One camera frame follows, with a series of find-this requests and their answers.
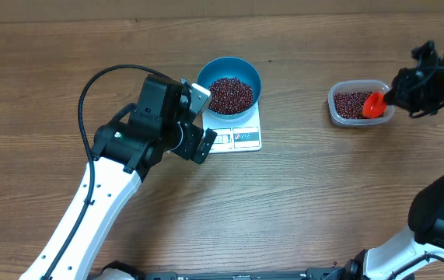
wall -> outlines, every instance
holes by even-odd
[[[444,0],[0,0],[0,23],[361,12],[444,12]]]

blue bowl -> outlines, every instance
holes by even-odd
[[[238,78],[242,82],[250,85],[253,90],[253,103],[249,109],[238,114],[219,114],[208,108],[209,113],[222,119],[235,119],[242,117],[256,106],[256,103],[260,99],[263,85],[260,74],[258,74],[258,71],[249,62],[242,58],[235,57],[217,58],[206,64],[201,72],[199,72],[197,84],[207,89],[214,81],[221,78]]]

clear plastic container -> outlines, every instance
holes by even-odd
[[[387,93],[390,87],[384,82],[378,80],[355,80],[347,82],[339,82],[330,89],[329,92],[329,111],[332,122],[343,127],[361,127],[373,124],[382,124],[390,120],[394,115],[395,106],[388,106],[384,112],[384,117],[375,119],[350,120],[345,119],[337,114],[334,105],[334,94],[336,93],[358,93],[372,90],[374,92]]]

robotic arm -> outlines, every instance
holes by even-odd
[[[436,114],[444,107],[444,57],[438,56],[431,41],[413,50],[412,57],[418,60],[418,66],[401,69],[384,100],[408,110],[413,118]],[[93,147],[88,148],[81,120],[83,97],[93,81],[118,68],[139,68],[153,74],[145,80],[137,104],[128,104],[100,127]],[[176,82],[137,65],[117,65],[94,76],[79,104],[79,124],[89,156],[85,175],[49,243],[20,279],[86,279],[118,213],[165,151],[198,164],[205,161],[216,133],[208,129],[203,139],[203,130],[192,121],[210,101],[210,92],[197,84],[184,79]],[[128,113],[128,122],[120,122]],[[415,271],[435,260],[444,261],[444,175],[416,196],[407,226],[382,246],[363,250],[343,268],[255,275],[143,275],[126,265],[112,263],[92,279],[392,280],[413,278]]]

red scoop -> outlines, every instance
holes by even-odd
[[[384,102],[382,93],[372,93],[365,104],[363,104],[362,114],[367,118],[379,117],[386,110],[387,104]]]

